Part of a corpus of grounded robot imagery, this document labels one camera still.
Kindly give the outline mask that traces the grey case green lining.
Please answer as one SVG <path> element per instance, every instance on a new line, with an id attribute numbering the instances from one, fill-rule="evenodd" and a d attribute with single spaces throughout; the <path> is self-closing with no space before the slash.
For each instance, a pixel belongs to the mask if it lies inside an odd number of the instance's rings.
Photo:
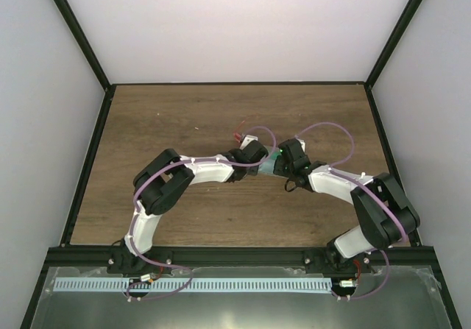
<path id="1" fill-rule="evenodd" d="M 279 148 L 275 148 L 275 151 L 269 156 L 268 159 L 275 160 L 275 169 L 274 169 L 274 174 L 270 176 L 276 176 L 276 177 L 285 177 L 286 175 L 286 168 L 285 168 L 285 163 L 283 156 L 280 152 Z M 253 167 L 253 171 L 255 175 L 258 175 L 258 166 Z"/>

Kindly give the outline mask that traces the light blue cleaning cloth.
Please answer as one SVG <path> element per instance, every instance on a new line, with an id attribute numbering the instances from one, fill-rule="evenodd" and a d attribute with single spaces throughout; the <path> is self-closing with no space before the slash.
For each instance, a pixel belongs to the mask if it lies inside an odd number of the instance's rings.
<path id="1" fill-rule="evenodd" d="M 275 160 L 268 159 L 258 166 L 258 173 L 273 175 L 274 169 L 275 169 Z"/>

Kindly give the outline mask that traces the pink transparent sunglasses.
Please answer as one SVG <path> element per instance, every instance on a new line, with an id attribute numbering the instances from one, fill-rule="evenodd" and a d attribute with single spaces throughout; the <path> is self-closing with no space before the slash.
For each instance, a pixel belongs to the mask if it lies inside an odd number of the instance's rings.
<path id="1" fill-rule="evenodd" d="M 241 144 L 247 135 L 258 138 L 257 130 L 258 116 L 251 115 L 243 118 L 233 130 L 233 137 L 238 144 Z"/>

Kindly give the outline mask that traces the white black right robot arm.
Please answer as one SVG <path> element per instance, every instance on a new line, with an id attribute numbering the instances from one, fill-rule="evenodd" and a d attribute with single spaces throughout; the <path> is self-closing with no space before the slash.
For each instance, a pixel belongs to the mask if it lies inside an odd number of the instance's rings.
<path id="1" fill-rule="evenodd" d="M 358 226 L 327 243 L 325 257 L 333 271 L 344 272 L 361 253 L 405 241 L 420 226 L 418 213 L 390 174 L 351 174 L 320 161 L 310 162 L 296 138 L 278 148 L 274 174 L 286 177 L 295 188 L 330 195 L 355 209 Z"/>

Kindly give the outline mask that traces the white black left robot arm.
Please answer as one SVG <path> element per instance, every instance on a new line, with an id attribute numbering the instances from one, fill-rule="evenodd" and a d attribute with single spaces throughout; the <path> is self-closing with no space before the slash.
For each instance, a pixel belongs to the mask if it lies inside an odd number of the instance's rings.
<path id="1" fill-rule="evenodd" d="M 177 204 L 189 186 L 242 180 L 268 156 L 269 150 L 256 140 L 242 149 L 210 157 L 191 158 L 177 154 L 174 149 L 161 152 L 133 180 L 134 213 L 124 237 L 128 249 L 125 265 L 135 273 L 149 267 L 148 251 L 160 218 Z"/>

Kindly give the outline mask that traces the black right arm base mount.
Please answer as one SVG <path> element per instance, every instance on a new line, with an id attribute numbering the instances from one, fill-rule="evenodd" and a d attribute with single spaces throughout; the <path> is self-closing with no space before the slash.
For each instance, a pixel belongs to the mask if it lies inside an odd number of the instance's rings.
<path id="1" fill-rule="evenodd" d="M 302 252 L 306 272 L 326 274 L 353 274 L 362 269 L 363 254 L 344 258 L 334 247 L 313 247 Z"/>

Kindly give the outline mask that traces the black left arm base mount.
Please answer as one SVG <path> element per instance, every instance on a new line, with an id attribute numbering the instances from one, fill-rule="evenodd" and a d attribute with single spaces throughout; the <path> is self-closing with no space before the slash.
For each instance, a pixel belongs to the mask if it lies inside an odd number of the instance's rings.
<path id="1" fill-rule="evenodd" d="M 144 257 L 159 263 L 166 263 L 168 259 L 173 260 L 173 253 L 171 247 L 153 247 L 144 253 Z M 107 272 L 109 274 L 143 275 L 158 271 L 157 266 L 132 254 L 125 245 L 110 247 L 105 255 L 108 260 Z"/>

